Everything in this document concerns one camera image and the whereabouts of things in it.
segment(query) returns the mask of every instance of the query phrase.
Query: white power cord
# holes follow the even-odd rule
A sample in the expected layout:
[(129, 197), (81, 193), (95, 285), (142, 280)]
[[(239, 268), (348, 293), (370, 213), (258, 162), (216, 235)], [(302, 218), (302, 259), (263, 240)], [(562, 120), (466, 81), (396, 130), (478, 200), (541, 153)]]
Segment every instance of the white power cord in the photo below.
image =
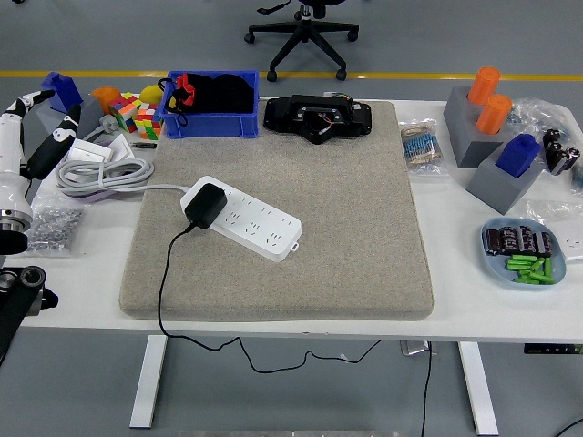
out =
[(65, 194), (73, 197), (102, 191), (177, 189), (186, 193), (190, 189), (170, 184), (146, 185), (152, 173), (154, 165), (139, 158), (115, 162), (66, 161), (56, 168), (56, 183)]

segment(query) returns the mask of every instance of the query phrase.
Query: colorful cube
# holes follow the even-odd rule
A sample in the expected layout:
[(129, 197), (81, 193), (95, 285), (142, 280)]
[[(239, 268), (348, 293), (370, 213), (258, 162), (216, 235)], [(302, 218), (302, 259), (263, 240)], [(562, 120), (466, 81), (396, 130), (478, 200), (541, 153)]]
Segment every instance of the colorful cube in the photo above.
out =
[(164, 120), (158, 113), (158, 105), (144, 103), (134, 116), (134, 123), (139, 135), (145, 139), (158, 139), (162, 132)]
[(120, 97), (109, 104), (111, 115), (114, 116), (121, 127), (127, 132), (135, 132), (136, 124), (133, 117), (138, 113), (142, 102), (132, 93), (122, 93)]

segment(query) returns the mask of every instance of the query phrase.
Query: chair base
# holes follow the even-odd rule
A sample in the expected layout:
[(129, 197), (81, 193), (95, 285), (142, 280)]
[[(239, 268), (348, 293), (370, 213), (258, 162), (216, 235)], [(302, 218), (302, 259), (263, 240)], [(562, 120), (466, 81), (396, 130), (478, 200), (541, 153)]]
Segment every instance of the chair base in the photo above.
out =
[(323, 21), (313, 22), (310, 19), (303, 18), (298, 22), (290, 23), (276, 23), (272, 25), (250, 25), (249, 33), (245, 35), (245, 41), (248, 44), (255, 42), (256, 32), (275, 32), (279, 34), (292, 34), (290, 39), (285, 43), (280, 53), (270, 63), (270, 71), (267, 74), (267, 80), (275, 82), (277, 80), (277, 73), (275, 68), (285, 58), (294, 47), (300, 42), (307, 43), (312, 40), (326, 55), (333, 60), (340, 69), (336, 72), (338, 80), (346, 79), (346, 62), (338, 55), (336, 50), (324, 39), (321, 35), (323, 32), (348, 32), (348, 40), (354, 42), (358, 39), (358, 25), (351, 25), (346, 23), (329, 23)]

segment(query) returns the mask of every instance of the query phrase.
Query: blue plastic box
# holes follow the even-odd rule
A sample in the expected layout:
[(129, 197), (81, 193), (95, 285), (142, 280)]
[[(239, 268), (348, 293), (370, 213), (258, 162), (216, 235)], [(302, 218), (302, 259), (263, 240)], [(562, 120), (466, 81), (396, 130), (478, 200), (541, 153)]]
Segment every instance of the blue plastic box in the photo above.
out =
[[(224, 74), (239, 76), (253, 88), (253, 112), (249, 114), (207, 113), (185, 114), (188, 124), (179, 124), (178, 114), (164, 109), (164, 103), (176, 90), (176, 79), (184, 73), (194, 73), (212, 77)], [(170, 71), (168, 77), (172, 82), (166, 82), (159, 114), (166, 125), (168, 138), (184, 137), (246, 137), (254, 138), (259, 135), (257, 112), (259, 106), (259, 71)]]

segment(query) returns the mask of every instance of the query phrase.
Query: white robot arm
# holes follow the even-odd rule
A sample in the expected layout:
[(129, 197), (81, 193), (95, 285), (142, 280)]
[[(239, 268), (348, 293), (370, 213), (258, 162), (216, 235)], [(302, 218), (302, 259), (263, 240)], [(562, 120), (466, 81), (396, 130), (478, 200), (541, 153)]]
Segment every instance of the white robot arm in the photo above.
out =
[(25, 162), (22, 120), (34, 104), (55, 94), (37, 91), (18, 98), (0, 116), (0, 255), (24, 252), (25, 231), (32, 223), (32, 209), (25, 199), (29, 180), (44, 179), (75, 141), (81, 107), (73, 105), (58, 128)]

